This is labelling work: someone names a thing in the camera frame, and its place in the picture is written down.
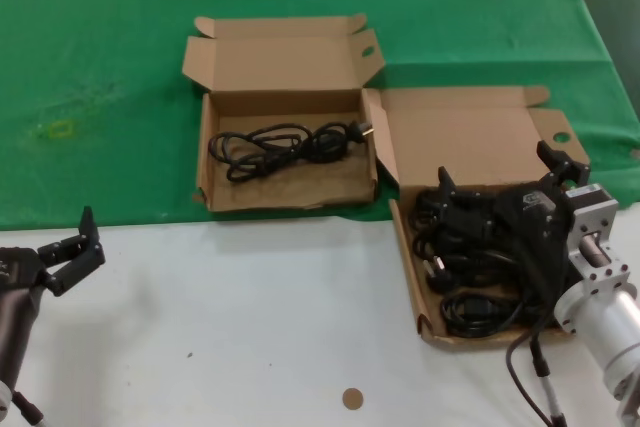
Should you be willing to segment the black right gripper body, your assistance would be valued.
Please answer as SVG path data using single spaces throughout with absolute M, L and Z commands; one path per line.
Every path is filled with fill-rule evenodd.
M 556 304 L 573 282 L 565 191 L 562 183 L 538 181 L 504 188 L 495 197 L 496 218 L 505 225 L 516 257 L 546 305 Z

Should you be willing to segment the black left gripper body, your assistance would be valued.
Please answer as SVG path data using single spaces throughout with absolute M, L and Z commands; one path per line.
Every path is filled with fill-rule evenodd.
M 39 254 L 29 248 L 1 248 L 1 296 L 19 290 L 47 287 L 47 266 Z

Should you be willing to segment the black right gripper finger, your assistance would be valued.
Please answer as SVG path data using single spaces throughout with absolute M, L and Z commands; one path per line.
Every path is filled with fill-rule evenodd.
M 536 154 L 548 169 L 548 173 L 538 182 L 544 191 L 565 188 L 567 182 L 575 187 L 588 184 L 590 166 L 574 160 L 565 151 L 553 149 L 541 140 L 537 144 Z
M 460 190 L 444 166 L 437 171 L 439 222 L 473 241 L 488 242 L 495 236 L 495 204 L 492 192 Z

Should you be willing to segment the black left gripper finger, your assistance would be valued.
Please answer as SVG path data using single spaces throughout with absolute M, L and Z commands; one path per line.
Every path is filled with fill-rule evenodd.
M 105 261 L 102 245 L 95 239 L 67 239 L 53 244 L 47 250 L 47 267 L 62 267 L 47 275 L 47 289 L 56 297 L 62 296 Z
M 82 265 L 98 256 L 99 232 L 92 209 L 84 208 L 75 235 L 40 247 L 37 253 L 45 265 Z

